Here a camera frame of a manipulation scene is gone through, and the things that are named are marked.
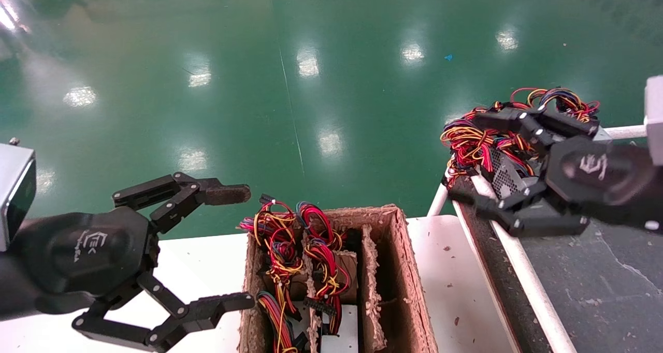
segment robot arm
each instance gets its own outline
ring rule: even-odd
[[[175,173],[114,193],[111,212],[26,220],[8,236],[7,251],[0,252],[0,320],[89,308],[71,324],[81,334],[150,351],[168,351],[190,332],[214,329],[223,313],[252,308],[253,297],[237,293],[182,303],[152,275],[158,234],[201,204],[235,204],[250,197],[246,185],[223,186],[217,179]],[[159,207],[149,219],[137,212],[154,204]],[[170,314],[163,324],[145,329],[104,319],[142,291]]]
[[[473,204],[480,217],[500,223],[514,237],[580,234],[589,218],[663,233],[663,168],[653,164],[647,148],[594,142],[596,126],[545,107],[478,114],[476,123],[518,132],[542,160],[539,181],[504,200],[450,191],[450,198]],[[559,216],[519,216],[542,199]]]

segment bundle of wires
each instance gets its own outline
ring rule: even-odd
[[[304,248],[304,252],[313,259],[317,270],[322,270],[322,287],[315,292],[316,301],[321,301],[334,308],[336,313],[329,316],[329,333],[332,335],[338,334],[339,327],[341,326],[342,307],[340,296],[350,286],[350,277],[346,270],[337,266],[334,260],[334,254],[327,246],[324,240],[319,238],[311,239]],[[345,284],[338,282],[337,277],[339,273],[345,276]]]
[[[273,212],[272,207],[282,207],[285,212]],[[292,224],[296,217],[285,203],[270,200],[253,217],[242,219],[239,229],[252,233],[256,242],[263,248],[270,248],[270,240],[294,242]]]
[[[556,100],[557,111],[562,114],[574,117],[583,123],[598,120],[596,114],[599,112],[601,103],[599,101],[584,103],[576,93],[573,93],[567,88],[520,88],[511,93],[511,101],[514,102],[516,94],[523,91],[530,91],[527,101],[524,103],[529,108],[547,107],[550,101]]]
[[[343,241],[346,238],[346,233],[338,233],[332,230],[329,219],[318,207],[309,202],[297,203],[297,218],[301,222],[308,235],[313,238],[322,240],[327,247],[332,251],[342,249]],[[318,219],[322,223],[322,231],[318,232],[314,226],[314,219]]]
[[[272,211],[272,207],[282,207],[284,211]],[[241,230],[253,234],[256,242],[267,251],[269,270],[267,275],[274,282],[277,301],[287,314],[301,319],[301,314],[292,303],[290,284],[292,277],[299,273],[303,262],[298,256],[295,246],[294,212],[283,202],[271,200],[266,202],[253,218],[247,217],[239,223]]]
[[[256,295],[258,304],[267,313],[272,331],[274,332],[274,353],[298,353],[294,346],[292,323],[284,318],[284,305],[280,305],[269,292],[260,291]]]
[[[516,94],[530,91],[525,102],[516,101]],[[493,173],[493,160],[491,150],[498,150],[514,162],[516,170],[522,177],[535,175],[528,160],[538,157],[532,146],[519,134],[511,131],[497,131],[496,129],[479,129],[472,120],[477,113],[500,112],[506,107],[518,110],[530,110],[548,106],[555,100],[557,111],[581,122],[596,120],[600,103],[590,101],[584,103],[577,94],[566,88],[538,89],[521,88],[511,93],[511,101],[501,103],[496,101],[491,107],[476,107],[459,119],[445,125],[440,136],[443,145],[451,149],[452,157],[447,164],[450,178],[449,187],[462,175],[474,174],[478,166],[485,171]]]

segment cardboard box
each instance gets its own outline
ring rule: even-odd
[[[433,327],[424,301],[405,215],[393,204],[379,208],[336,209],[325,211],[334,230],[361,231],[361,250],[357,258],[356,303],[361,315],[358,325],[360,353],[437,353]],[[296,230],[301,235],[301,228]],[[307,293],[315,292],[312,263],[304,257],[302,272],[307,275]],[[256,294],[267,289],[256,272],[262,266],[261,250],[249,239],[244,291]],[[308,329],[311,353],[318,353],[320,317],[309,310]],[[242,311],[239,327],[240,353],[271,351],[271,329],[259,306]]]

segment black connector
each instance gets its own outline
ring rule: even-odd
[[[294,347],[297,349],[297,351],[304,351],[304,348],[306,347],[306,343],[308,343],[308,337],[306,337],[306,334],[304,332],[301,332],[299,336],[297,336],[296,339],[294,339]]]
[[[333,306],[327,305],[322,301],[313,300],[310,297],[304,298],[304,305],[308,308],[312,308],[319,312],[325,313],[326,315],[333,317],[336,315],[336,309]]]
[[[276,200],[275,197],[271,197],[270,195],[267,194],[262,194],[260,195],[260,199],[258,200],[260,204],[267,204],[272,202],[273,200]]]
[[[320,325],[320,335],[331,335],[331,333],[329,333],[329,323],[322,323]]]
[[[488,169],[483,167],[483,164],[479,164],[479,171],[481,171],[481,176],[486,179],[486,181],[493,183],[495,179],[495,171],[489,172]]]
[[[313,278],[314,281],[320,282],[320,283],[325,281],[324,272],[322,270],[315,270],[311,274],[311,278]]]
[[[269,260],[266,259],[265,262],[263,263],[263,266],[261,266],[260,269],[256,270],[255,275],[263,276],[267,274],[267,271],[269,271],[270,266],[269,266]]]

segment green epoxy floor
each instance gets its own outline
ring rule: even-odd
[[[428,211],[448,120],[520,86],[642,121],[663,0],[3,0],[0,139],[38,154],[31,216],[101,212],[181,170],[248,183],[169,238],[234,232],[260,193]],[[445,56],[452,54],[449,61]]]

